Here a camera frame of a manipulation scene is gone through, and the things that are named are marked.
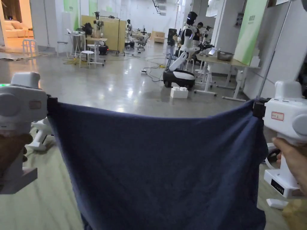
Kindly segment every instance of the blue towel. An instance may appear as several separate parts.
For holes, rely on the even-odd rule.
[[[268,150],[252,105],[209,118],[49,107],[84,229],[264,229],[256,204]]]

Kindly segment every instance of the red label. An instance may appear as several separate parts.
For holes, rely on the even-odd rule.
[[[41,108],[41,102],[40,101],[31,101],[31,102],[29,102],[29,108],[30,109],[40,109]]]
[[[271,114],[271,118],[274,120],[279,120],[279,121],[283,121],[284,120],[284,114],[283,113],[278,113],[278,112],[272,112]]]

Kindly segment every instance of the white handheld device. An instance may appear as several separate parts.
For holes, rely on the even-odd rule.
[[[275,89],[275,98],[264,104],[264,125],[293,145],[307,143],[307,100],[300,83],[277,81]],[[283,155],[280,169],[266,170],[264,179],[286,198],[294,198],[292,192],[299,189]]]
[[[39,80],[38,73],[16,73],[11,84],[0,84],[0,135],[29,133],[33,121],[47,116],[48,96],[39,89]],[[37,168],[23,168],[22,158],[23,151],[1,176],[0,194],[14,194],[37,179]]]

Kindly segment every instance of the humanoid robot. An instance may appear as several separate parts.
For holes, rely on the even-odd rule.
[[[197,14],[195,12],[191,11],[188,14],[186,25],[182,28],[182,46],[179,50],[179,57],[163,72],[163,82],[166,87],[171,87],[172,82],[176,83],[180,87],[186,87],[187,89],[191,89],[195,85],[194,74],[186,70],[178,69],[178,67],[184,63],[189,53],[200,49],[199,47],[192,47],[192,41],[195,34],[192,25],[196,18]]]

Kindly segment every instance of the doorway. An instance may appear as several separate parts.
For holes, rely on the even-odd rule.
[[[22,41],[34,39],[30,0],[1,0],[1,26],[5,51],[22,52]]]

